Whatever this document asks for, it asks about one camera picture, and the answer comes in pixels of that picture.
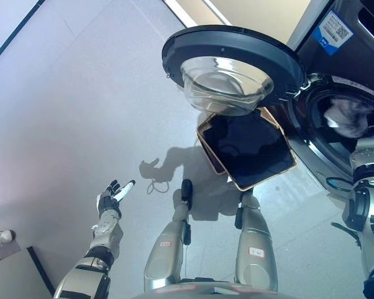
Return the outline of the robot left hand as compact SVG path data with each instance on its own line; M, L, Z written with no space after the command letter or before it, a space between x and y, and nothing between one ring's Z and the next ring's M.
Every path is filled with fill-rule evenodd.
M96 206L99 218L101 218L102 214L106 211L115 211L118 219L121 219L120 202L132 190L135 184L135 180L130 180L126 185L121 187L116 179L113 180L105 190L97 196Z

